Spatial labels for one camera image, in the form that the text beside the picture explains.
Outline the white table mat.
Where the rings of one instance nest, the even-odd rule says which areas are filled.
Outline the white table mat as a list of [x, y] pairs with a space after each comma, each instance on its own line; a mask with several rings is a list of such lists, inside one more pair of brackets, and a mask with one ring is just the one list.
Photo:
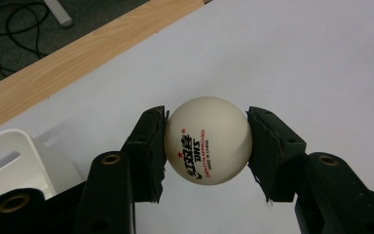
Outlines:
[[211, 0], [0, 126], [86, 175], [140, 114], [203, 96], [278, 115], [374, 190], [374, 0]]

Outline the white table tennis ball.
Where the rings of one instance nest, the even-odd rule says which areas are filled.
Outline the white table tennis ball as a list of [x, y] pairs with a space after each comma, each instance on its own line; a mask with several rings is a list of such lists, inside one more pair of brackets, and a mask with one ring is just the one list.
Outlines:
[[216, 185], [237, 176], [252, 150], [252, 132], [244, 114], [219, 97], [197, 97], [169, 117], [164, 135], [170, 165], [184, 179]]

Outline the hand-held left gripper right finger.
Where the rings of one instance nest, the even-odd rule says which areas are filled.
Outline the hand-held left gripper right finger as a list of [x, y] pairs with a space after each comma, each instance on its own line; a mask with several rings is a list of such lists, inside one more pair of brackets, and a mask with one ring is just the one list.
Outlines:
[[253, 146], [248, 166], [266, 199], [292, 202], [307, 143], [275, 113], [250, 106], [247, 121]]

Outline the white metal stand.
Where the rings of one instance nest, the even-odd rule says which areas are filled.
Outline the white metal stand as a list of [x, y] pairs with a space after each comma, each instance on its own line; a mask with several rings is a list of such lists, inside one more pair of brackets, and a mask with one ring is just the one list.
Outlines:
[[43, 0], [50, 9], [53, 16], [56, 18], [58, 24], [63, 28], [68, 28], [73, 25], [73, 19], [69, 16], [63, 6], [58, 0]]

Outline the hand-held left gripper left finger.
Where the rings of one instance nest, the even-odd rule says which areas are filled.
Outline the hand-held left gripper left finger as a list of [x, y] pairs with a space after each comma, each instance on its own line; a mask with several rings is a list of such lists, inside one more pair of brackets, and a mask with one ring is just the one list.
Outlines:
[[167, 121], [168, 112], [163, 105], [145, 110], [122, 148], [131, 162], [135, 202], [160, 202], [167, 162], [164, 150]]

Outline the white plastic bin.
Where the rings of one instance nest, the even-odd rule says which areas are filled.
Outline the white plastic bin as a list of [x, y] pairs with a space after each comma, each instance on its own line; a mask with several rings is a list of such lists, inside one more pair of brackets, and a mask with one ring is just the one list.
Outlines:
[[34, 188], [49, 199], [82, 181], [68, 158], [28, 133], [18, 129], [0, 132], [0, 195]]

